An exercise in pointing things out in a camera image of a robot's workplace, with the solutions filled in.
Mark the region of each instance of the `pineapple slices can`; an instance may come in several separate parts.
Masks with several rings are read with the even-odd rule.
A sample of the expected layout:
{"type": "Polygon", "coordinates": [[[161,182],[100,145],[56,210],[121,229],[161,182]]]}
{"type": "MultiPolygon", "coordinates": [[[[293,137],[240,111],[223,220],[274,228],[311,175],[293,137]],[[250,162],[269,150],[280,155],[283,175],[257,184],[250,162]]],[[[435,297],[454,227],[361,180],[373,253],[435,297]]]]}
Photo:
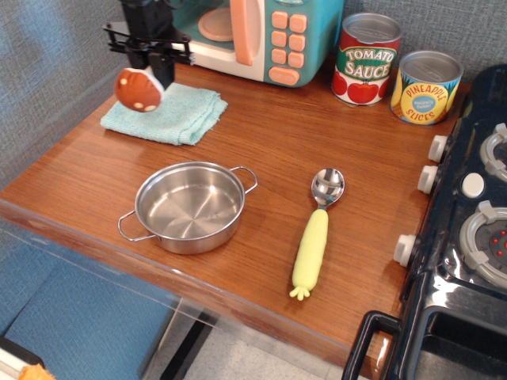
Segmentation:
{"type": "Polygon", "coordinates": [[[341,23],[332,89],[353,105],[373,105],[385,95],[402,41],[397,21],[379,13],[355,13],[341,23]]]}
{"type": "Polygon", "coordinates": [[[439,51],[413,51],[400,64],[391,110],[401,120],[431,125],[445,120],[451,109],[463,66],[439,51]]]}

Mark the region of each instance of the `stove burner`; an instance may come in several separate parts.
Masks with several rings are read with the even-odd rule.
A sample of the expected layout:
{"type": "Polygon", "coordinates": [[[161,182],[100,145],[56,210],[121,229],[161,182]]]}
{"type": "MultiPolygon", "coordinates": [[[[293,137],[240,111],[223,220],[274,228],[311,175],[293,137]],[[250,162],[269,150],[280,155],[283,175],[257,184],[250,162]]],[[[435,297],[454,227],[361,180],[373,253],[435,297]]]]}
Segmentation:
{"type": "Polygon", "coordinates": [[[507,207],[481,202],[461,226],[459,245],[470,269],[507,288],[507,207]]]}
{"type": "Polygon", "coordinates": [[[480,154],[486,171],[492,176],[496,176],[502,181],[507,182],[505,164],[494,156],[495,148],[502,143],[507,143],[507,127],[505,123],[498,124],[494,128],[494,133],[484,140],[481,145],[480,154]]]}
{"type": "Polygon", "coordinates": [[[480,227],[475,241],[478,250],[489,257],[491,265],[507,274],[507,221],[497,220],[480,227]]]}

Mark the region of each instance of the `toy stove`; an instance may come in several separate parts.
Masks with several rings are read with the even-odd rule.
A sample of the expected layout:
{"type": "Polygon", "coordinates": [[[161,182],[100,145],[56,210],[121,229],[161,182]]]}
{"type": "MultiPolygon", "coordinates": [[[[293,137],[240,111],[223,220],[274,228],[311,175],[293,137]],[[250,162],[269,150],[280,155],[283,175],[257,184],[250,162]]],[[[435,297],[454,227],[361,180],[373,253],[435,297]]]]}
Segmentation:
{"type": "Polygon", "coordinates": [[[386,379],[507,379],[507,65],[474,81],[450,136],[436,136],[418,188],[430,195],[407,266],[400,318],[364,317],[343,379],[356,378],[375,332],[393,336],[386,379]]]}

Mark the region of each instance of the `metal spoon head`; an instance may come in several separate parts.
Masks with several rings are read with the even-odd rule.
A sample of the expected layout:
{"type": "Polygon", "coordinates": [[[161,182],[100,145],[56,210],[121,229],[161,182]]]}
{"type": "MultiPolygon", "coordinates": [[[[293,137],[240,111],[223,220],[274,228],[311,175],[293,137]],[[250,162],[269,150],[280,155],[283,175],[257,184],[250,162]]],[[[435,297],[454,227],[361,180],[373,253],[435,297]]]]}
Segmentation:
{"type": "Polygon", "coordinates": [[[318,208],[326,209],[340,199],[345,190],[345,178],[333,168],[322,169],[311,183],[311,192],[318,208]]]}

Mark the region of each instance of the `folded towel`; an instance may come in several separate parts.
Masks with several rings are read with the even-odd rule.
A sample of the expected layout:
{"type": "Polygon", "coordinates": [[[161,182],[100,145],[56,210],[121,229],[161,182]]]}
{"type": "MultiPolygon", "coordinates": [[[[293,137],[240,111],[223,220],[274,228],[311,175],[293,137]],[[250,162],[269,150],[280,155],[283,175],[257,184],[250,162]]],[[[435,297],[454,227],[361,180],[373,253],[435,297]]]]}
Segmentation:
{"type": "Polygon", "coordinates": [[[173,83],[153,112],[132,111],[116,102],[101,119],[101,126],[159,143],[196,145],[227,106],[215,91],[173,83]]]}

